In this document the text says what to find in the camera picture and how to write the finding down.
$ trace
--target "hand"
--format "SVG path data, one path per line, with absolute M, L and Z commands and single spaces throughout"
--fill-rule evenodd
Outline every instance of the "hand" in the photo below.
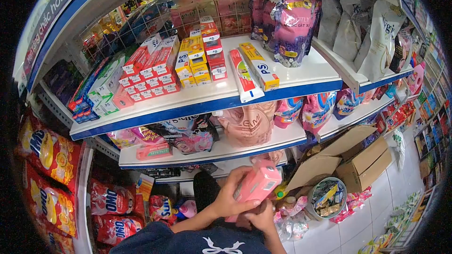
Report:
M 264 234 L 269 234 L 276 230 L 273 222 L 273 205 L 268 199 L 259 206 L 260 212 L 248 212 L 245 217 Z
M 245 176 L 253 167 L 241 166 L 233 169 L 225 185 L 220 190 L 217 199 L 208 206 L 215 213 L 217 217 L 229 217 L 238 215 L 241 212 L 245 212 L 253 209 L 260 204 L 259 200 L 250 200 L 242 203 L 238 203 L 234 200 L 233 194 L 235 189 L 240 183 L 240 180 Z

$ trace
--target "plastic bottle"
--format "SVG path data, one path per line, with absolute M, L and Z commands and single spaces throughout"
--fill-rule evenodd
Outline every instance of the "plastic bottle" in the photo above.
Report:
M 410 88 L 411 94 L 415 94 L 418 88 L 422 85 L 424 80 L 425 61 L 413 68 L 414 72 L 406 78 L 408 88 Z

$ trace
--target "pink fabric softener pouch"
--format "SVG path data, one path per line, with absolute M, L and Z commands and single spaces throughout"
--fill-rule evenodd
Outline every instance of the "pink fabric softener pouch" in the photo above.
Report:
M 281 183 L 281 175 L 271 161 L 258 159 L 234 192 L 234 200 L 263 201 Z M 237 215 L 225 218 L 225 222 L 237 221 Z
M 321 4 L 321 0 L 279 0 L 271 13 L 276 21 L 276 62 L 286 67 L 301 66 L 303 57 L 311 48 Z

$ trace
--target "store aisle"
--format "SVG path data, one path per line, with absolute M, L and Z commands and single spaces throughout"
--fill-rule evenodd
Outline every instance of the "store aisle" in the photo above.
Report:
M 424 189 L 413 130 L 404 132 L 405 162 L 402 172 L 393 161 L 372 185 L 373 196 L 365 206 L 340 224 L 329 220 L 310 221 L 303 239 L 285 242 L 288 254 L 356 254 L 374 236 L 384 234 L 384 225 L 393 207 L 408 195 Z

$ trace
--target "product packaging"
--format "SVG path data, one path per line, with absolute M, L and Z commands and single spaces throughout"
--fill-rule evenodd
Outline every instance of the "product packaging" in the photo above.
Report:
M 135 189 L 91 180 L 91 214 L 123 215 L 132 212 L 135 205 Z
M 234 191 L 234 200 L 246 202 L 263 201 L 282 181 L 281 175 L 271 161 L 257 160 Z M 225 222 L 235 222 L 237 215 L 226 217 Z
M 19 141 L 19 155 L 42 174 L 67 185 L 71 192 L 76 192 L 80 145 L 47 129 L 31 111 L 23 118 Z
M 275 109 L 276 101 L 269 101 L 217 111 L 214 115 L 233 146 L 250 147 L 270 141 Z
M 358 74 L 371 82 L 377 82 L 385 76 L 394 55 L 394 37 L 405 18 L 399 7 L 386 0 L 376 1 L 370 32 L 366 34 L 354 61 Z
M 330 120 L 335 108 L 336 94 L 335 91 L 331 91 L 306 96 L 300 118 L 304 130 L 317 134 Z
M 63 232 L 77 237 L 74 198 L 64 191 L 52 187 L 26 162 L 24 188 L 32 213 L 46 218 L 49 223 Z
M 265 59 L 256 48 L 249 42 L 239 44 L 241 54 L 249 65 L 254 77 L 257 78 L 263 91 L 272 91 L 279 88 L 279 78 L 275 72 L 268 67 Z
M 246 103 L 248 101 L 263 97 L 262 89 L 256 84 L 248 65 L 245 64 L 239 50 L 233 49 L 229 52 L 230 61 L 234 67 L 234 78 L 239 88 L 240 101 Z

